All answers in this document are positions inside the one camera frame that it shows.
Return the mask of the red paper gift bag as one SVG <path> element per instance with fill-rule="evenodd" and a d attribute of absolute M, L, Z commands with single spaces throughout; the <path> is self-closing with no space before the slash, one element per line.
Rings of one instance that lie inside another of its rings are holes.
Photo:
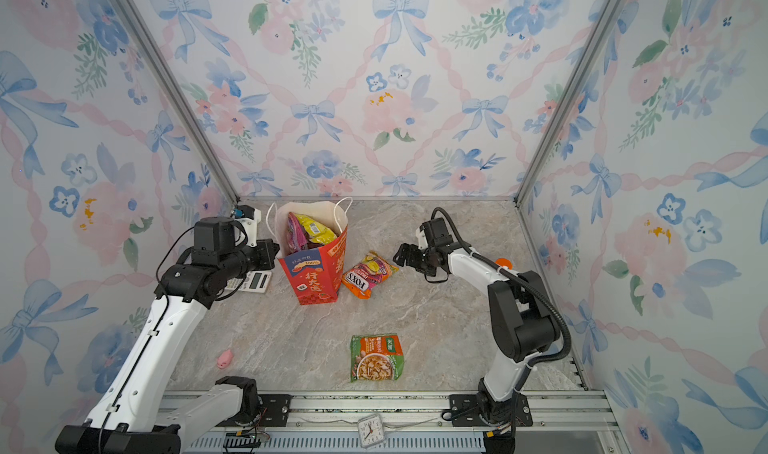
<path fill-rule="evenodd" d="M 347 212 L 351 197 L 336 202 L 288 202 L 280 206 L 267 226 L 276 238 L 280 266 L 300 305 L 334 303 L 344 274 L 344 258 L 348 237 Z M 305 215 L 329 228 L 336 238 L 323 246 L 298 250 L 290 246 L 290 215 Z"/>

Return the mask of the green orange noodle packet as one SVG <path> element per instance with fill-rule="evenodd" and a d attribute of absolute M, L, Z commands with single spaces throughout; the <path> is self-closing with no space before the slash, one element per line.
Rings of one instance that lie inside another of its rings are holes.
<path fill-rule="evenodd" d="M 394 381 L 404 369 L 399 336 L 393 333 L 357 335 L 350 340 L 350 381 Z"/>

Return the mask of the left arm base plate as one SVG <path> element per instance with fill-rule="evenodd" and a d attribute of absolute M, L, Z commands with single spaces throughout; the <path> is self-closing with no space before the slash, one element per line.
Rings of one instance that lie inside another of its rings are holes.
<path fill-rule="evenodd" d="M 286 427 L 291 401 L 289 394 L 246 394 L 240 410 L 217 427 Z"/>

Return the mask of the purple Fox's candy bag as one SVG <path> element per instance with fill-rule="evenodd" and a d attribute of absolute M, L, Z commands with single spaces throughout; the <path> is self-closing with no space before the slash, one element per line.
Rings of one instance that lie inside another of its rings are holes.
<path fill-rule="evenodd" d="M 309 244 L 306 231 L 293 212 L 290 212 L 287 217 L 286 242 L 289 255 L 306 250 Z"/>

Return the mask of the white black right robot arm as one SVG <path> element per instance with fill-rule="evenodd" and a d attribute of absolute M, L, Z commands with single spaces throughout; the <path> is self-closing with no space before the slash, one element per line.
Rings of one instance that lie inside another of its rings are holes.
<path fill-rule="evenodd" d="M 418 242 L 401 244 L 393 261 L 413 268 L 428 281 L 442 271 L 487 296 L 497 352 L 479 381 L 478 412 L 491 426 L 510 423 L 523 405 L 523 387 L 533 368 L 567 357 L 570 334 L 538 274 L 499 265 L 481 255 L 454 228 L 445 218 L 424 222 L 417 230 Z"/>

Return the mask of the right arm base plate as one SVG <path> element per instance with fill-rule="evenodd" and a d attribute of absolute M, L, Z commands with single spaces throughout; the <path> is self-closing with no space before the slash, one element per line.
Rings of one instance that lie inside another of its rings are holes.
<path fill-rule="evenodd" d="M 485 391 L 475 394 L 452 394 L 450 407 L 442 412 L 443 421 L 453 427 L 480 427 L 490 430 L 504 430 L 510 427 L 531 427 L 533 419 L 528 399 L 514 392 L 505 401 L 495 401 Z"/>

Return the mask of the yellow snack packet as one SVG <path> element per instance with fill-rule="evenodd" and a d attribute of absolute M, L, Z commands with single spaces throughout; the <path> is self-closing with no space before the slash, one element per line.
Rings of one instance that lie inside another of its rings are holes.
<path fill-rule="evenodd" d="M 313 244 L 327 245 L 337 239 L 337 234 L 329 227 L 310 216 L 293 213 L 307 240 Z"/>

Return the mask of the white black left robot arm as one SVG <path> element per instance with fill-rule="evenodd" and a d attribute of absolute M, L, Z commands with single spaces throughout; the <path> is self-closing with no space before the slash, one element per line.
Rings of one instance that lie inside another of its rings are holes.
<path fill-rule="evenodd" d="M 161 277 L 138 340 L 102 399 L 80 425 L 66 425 L 59 453 L 180 453 L 224 421 L 253 424 L 263 413 L 254 379 L 225 376 L 164 418 L 160 403 L 192 333 L 227 283 L 274 268 L 278 245 L 261 239 L 228 253 L 188 249 Z"/>

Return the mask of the orange Fox's candy bag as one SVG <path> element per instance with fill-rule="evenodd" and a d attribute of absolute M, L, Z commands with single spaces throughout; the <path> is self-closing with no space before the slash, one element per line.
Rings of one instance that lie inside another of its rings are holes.
<path fill-rule="evenodd" d="M 375 251 L 369 251 L 343 275 L 342 283 L 358 299 L 370 299 L 373 289 L 398 271 L 394 263 Z"/>

